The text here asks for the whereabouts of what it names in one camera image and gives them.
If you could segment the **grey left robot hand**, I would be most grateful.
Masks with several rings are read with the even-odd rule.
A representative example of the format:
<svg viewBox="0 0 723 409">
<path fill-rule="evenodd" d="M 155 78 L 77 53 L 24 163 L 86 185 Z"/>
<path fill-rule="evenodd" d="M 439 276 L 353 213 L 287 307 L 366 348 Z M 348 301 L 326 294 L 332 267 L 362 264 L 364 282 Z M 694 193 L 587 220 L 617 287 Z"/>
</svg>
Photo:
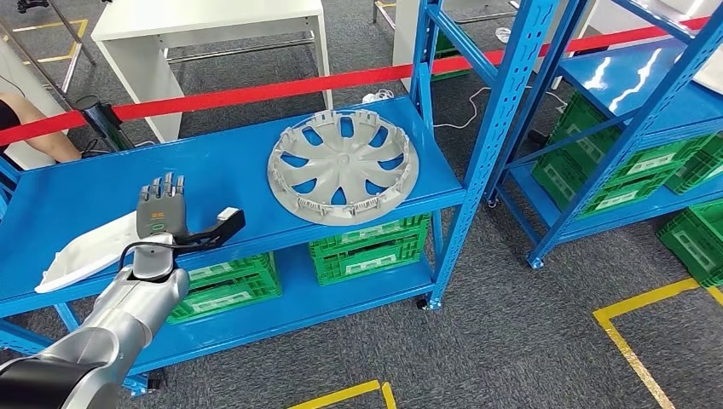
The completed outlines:
<svg viewBox="0 0 723 409">
<path fill-rule="evenodd" d="M 141 187 L 136 206 L 136 231 L 141 239 L 157 233 L 189 236 L 184 184 L 185 176 L 168 172 Z"/>
</svg>

